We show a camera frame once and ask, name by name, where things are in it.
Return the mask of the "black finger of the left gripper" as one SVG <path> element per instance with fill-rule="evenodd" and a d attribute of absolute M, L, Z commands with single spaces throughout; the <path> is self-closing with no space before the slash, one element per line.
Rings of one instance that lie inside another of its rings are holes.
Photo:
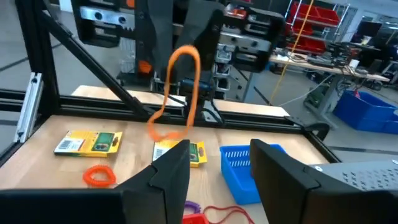
<path fill-rule="evenodd" d="M 136 60 L 152 65 L 160 75 L 172 54 L 173 0 L 136 0 Z"/>
<path fill-rule="evenodd" d="M 175 48 L 191 46 L 199 54 L 199 93 L 213 93 L 215 81 L 212 74 L 216 48 L 223 21 L 221 9 L 188 9 L 183 28 L 177 37 Z M 183 53 L 175 63 L 175 80 L 180 84 L 180 93 L 193 93 L 196 60 Z"/>

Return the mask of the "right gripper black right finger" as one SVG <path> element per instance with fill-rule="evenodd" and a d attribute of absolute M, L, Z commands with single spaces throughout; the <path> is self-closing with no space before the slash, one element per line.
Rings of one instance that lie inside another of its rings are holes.
<path fill-rule="evenodd" d="M 250 160 L 268 222 L 302 223 L 307 195 L 320 186 L 308 166 L 259 139 L 250 142 Z"/>

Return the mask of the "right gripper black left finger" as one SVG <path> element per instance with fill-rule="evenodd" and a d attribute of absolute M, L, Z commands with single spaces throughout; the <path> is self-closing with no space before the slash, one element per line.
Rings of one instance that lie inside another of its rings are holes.
<path fill-rule="evenodd" d="M 185 139 L 119 184 L 115 223 L 181 223 L 190 180 L 190 141 Z"/>

